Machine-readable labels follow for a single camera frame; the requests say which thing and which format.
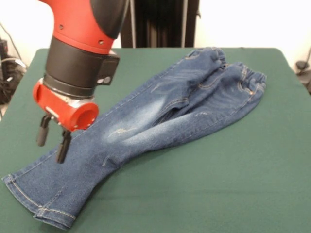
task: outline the white wall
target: white wall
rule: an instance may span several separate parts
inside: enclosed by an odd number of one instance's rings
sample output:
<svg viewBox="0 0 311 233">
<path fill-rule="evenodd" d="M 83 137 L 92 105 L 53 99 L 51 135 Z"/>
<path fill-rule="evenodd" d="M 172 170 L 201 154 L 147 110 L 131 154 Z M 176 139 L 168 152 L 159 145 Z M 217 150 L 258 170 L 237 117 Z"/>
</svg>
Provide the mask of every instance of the white wall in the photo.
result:
<svg viewBox="0 0 311 233">
<path fill-rule="evenodd" d="M 11 34 L 22 60 L 28 65 L 37 49 L 50 46 L 54 24 L 53 13 L 50 7 L 42 2 L 0 0 L 0 22 Z M 0 36 L 9 41 L 1 28 Z M 121 47 L 120 38 L 115 40 L 113 47 Z M 11 44 L 9 54 L 17 56 Z"/>
<path fill-rule="evenodd" d="M 200 0 L 195 47 L 274 47 L 291 68 L 311 46 L 310 0 Z"/>
</svg>

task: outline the screw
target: screw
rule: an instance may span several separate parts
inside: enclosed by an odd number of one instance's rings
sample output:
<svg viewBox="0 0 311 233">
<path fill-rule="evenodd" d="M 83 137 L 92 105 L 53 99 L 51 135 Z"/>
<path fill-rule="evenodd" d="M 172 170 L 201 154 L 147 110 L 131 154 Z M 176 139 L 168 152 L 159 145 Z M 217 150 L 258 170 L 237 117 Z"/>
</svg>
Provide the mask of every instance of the screw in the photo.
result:
<svg viewBox="0 0 311 233">
<path fill-rule="evenodd" d="M 111 81 L 111 77 L 107 76 L 106 78 L 104 78 L 104 84 L 110 83 Z"/>
<path fill-rule="evenodd" d="M 101 84 L 101 83 L 103 83 L 103 82 L 104 82 L 104 79 L 98 79 L 98 80 L 97 80 L 97 83 L 98 83 L 98 84 Z"/>
</svg>

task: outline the jeans hem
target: jeans hem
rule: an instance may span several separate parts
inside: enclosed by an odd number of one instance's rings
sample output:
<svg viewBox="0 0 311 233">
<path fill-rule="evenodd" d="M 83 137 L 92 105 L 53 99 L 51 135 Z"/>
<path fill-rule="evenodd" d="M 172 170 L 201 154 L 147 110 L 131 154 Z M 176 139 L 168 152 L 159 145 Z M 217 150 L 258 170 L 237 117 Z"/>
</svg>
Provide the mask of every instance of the jeans hem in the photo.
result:
<svg viewBox="0 0 311 233">
<path fill-rule="evenodd" d="M 22 189 L 15 183 L 13 177 L 9 174 L 2 178 L 6 187 L 13 196 L 30 212 L 34 213 L 34 219 L 55 226 L 62 230 L 68 230 L 75 217 L 64 211 L 46 208 L 28 197 Z"/>
</svg>

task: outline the faded denim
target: faded denim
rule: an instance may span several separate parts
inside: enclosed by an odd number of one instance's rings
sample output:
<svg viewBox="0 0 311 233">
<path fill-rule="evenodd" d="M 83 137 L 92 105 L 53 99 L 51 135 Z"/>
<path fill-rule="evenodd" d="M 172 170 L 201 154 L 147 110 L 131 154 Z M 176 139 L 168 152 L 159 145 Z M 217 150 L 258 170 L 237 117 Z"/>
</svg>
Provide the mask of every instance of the faded denim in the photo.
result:
<svg viewBox="0 0 311 233">
<path fill-rule="evenodd" d="M 244 117 L 264 94 L 266 76 L 228 64 L 218 48 L 194 50 L 100 115 L 72 140 L 2 180 L 34 218 L 69 229 L 92 189 L 147 151 L 178 146 Z"/>
</svg>

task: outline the green tablecloth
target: green tablecloth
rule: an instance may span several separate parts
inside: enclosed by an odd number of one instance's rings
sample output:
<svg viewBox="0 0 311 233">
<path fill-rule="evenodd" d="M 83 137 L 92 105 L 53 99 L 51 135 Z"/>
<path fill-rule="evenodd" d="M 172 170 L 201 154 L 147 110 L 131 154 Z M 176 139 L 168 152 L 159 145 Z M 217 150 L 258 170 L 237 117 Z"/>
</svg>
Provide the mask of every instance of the green tablecloth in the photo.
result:
<svg viewBox="0 0 311 233">
<path fill-rule="evenodd" d="M 108 110 L 191 49 L 119 49 L 111 86 L 96 90 Z M 276 49 L 224 49 L 268 76 L 259 105 L 244 119 L 186 145 L 148 153 L 98 186 L 75 233 L 310 233 L 311 99 Z M 17 171 L 56 146 L 35 136 L 43 116 L 32 98 L 44 72 L 39 50 L 0 123 L 0 175 Z M 0 183 L 1 233 L 57 233 L 36 221 Z"/>
</svg>

